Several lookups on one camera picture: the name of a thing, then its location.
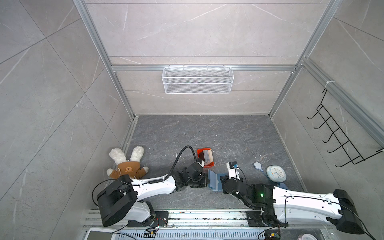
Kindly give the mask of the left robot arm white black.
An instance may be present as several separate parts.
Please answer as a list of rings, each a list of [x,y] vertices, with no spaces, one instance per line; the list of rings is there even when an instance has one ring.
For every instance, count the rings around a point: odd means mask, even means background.
[[[140,224],[147,223],[155,217],[155,212],[150,202],[145,202],[145,199],[172,194],[187,187],[205,188],[209,183],[208,174],[198,162],[181,172],[171,169],[167,175],[158,178],[133,180],[121,176],[112,180],[96,197],[102,225],[115,225],[125,217]]]

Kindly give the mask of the blue leather card holder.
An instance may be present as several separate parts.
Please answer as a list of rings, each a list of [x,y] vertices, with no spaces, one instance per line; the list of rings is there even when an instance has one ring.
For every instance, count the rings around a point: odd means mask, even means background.
[[[227,177],[228,177],[227,174],[217,174],[214,171],[208,170],[208,178],[210,180],[208,187],[214,192],[222,192],[223,185],[222,185],[221,178],[227,178]]]

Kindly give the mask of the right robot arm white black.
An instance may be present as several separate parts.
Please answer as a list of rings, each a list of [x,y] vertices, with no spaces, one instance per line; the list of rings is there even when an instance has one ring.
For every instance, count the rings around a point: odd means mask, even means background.
[[[247,185],[239,179],[220,178],[223,193],[250,208],[251,226],[333,225],[340,232],[363,235],[363,224],[349,194],[336,189],[330,194],[310,194],[265,184]]]

